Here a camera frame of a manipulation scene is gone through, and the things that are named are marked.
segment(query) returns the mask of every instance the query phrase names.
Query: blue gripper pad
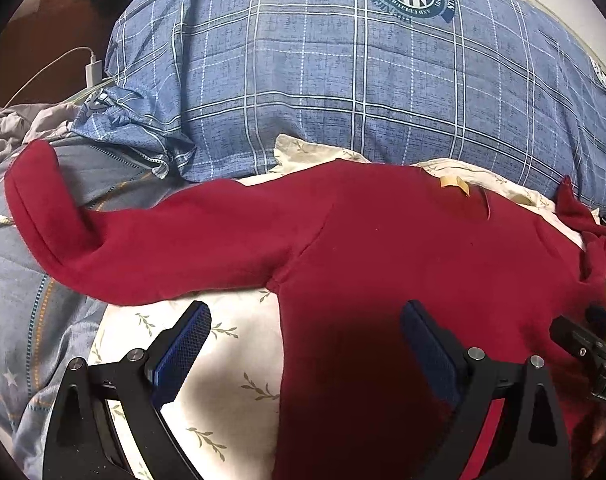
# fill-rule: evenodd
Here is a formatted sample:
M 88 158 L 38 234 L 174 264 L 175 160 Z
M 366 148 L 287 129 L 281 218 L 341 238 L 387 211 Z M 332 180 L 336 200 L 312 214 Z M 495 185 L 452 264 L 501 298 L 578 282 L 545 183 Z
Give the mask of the blue gripper pad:
M 455 408 L 461 401 L 456 367 L 421 315 L 421 309 L 423 307 L 418 301 L 408 301 L 403 307 L 401 311 L 403 338 L 414 352 L 432 393 L 437 399 Z
M 180 330 L 153 371 L 152 404 L 157 410 L 160 410 L 164 404 L 174 402 L 196 356 L 203 348 L 205 339 L 208 338 L 212 327 L 212 316 L 205 303 L 198 303 L 200 306 Z

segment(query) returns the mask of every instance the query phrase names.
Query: white cable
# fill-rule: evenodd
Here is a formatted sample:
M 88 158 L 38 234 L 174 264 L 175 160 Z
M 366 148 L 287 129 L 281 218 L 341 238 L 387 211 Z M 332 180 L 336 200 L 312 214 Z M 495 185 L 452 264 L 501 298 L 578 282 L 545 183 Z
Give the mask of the white cable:
M 19 89 L 19 91 L 17 91 L 16 94 L 14 94 L 12 96 L 12 98 L 9 101 L 7 101 L 7 104 L 4 106 L 4 108 L 9 107 L 9 105 L 12 104 L 12 101 L 14 101 L 14 99 L 16 99 L 16 96 L 18 96 L 18 94 L 20 94 L 23 90 L 25 90 L 27 88 L 27 86 L 32 81 L 34 81 L 39 75 L 41 75 L 43 72 L 45 72 L 45 70 L 47 70 L 49 67 L 51 67 L 54 63 L 59 62 L 61 59 L 63 59 L 65 56 L 67 56 L 67 54 L 71 54 L 72 52 L 76 52 L 77 50 L 89 50 L 90 51 L 90 63 L 96 62 L 96 54 L 94 54 L 94 51 L 92 49 L 90 49 L 88 46 L 77 46 L 77 47 L 74 47 L 73 49 L 68 50 L 64 54 L 61 54 L 54 61 L 52 61 L 48 65 L 46 65 L 43 68 L 41 68 L 38 72 L 36 72 L 32 76 L 32 78 L 30 78 L 29 81 L 27 81 L 23 86 L 21 86 L 20 89 Z

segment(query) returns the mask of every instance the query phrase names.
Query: silver bolt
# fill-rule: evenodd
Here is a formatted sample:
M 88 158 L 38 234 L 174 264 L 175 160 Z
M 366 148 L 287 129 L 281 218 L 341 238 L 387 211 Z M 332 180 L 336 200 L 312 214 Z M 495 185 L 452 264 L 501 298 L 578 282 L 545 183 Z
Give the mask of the silver bolt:
M 75 357 L 67 365 L 67 367 L 70 370 L 78 370 L 78 368 L 80 368 L 81 366 L 83 366 L 83 358 L 82 357 Z
M 483 352 L 477 346 L 472 346 L 468 351 L 467 355 L 469 355 L 474 361 L 482 361 L 485 359 L 485 352 Z
M 545 366 L 545 361 L 543 361 L 543 358 L 540 355 L 532 355 L 532 357 L 529 358 L 529 362 L 532 363 L 536 368 L 542 368 Z
M 133 350 L 130 350 L 128 352 L 127 358 L 128 361 L 136 362 L 140 361 L 143 355 L 145 355 L 145 350 L 143 350 L 142 348 L 134 348 Z

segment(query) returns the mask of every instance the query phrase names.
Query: red sleeve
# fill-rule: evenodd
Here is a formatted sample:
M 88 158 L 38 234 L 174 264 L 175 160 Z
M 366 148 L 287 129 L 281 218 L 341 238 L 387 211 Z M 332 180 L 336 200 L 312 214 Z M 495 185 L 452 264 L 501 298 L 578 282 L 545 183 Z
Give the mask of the red sleeve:
M 322 226 L 336 177 L 329 163 L 257 186 L 208 182 L 151 209 L 95 212 L 74 204 L 54 149 L 37 140 L 6 174 L 5 196 L 46 273 L 93 298 L 136 305 L 264 286 Z

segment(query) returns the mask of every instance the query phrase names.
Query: blue plaid blanket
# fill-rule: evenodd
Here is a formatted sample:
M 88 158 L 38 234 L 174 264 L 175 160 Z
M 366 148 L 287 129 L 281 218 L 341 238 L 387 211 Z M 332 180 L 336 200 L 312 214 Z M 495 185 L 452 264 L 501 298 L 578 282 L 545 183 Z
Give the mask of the blue plaid blanket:
M 606 205 L 606 88 L 520 0 L 134 0 L 106 69 L 116 85 L 73 130 L 160 177 L 263 173 L 283 132 L 375 162 L 457 158 L 545 196 L 568 174 Z

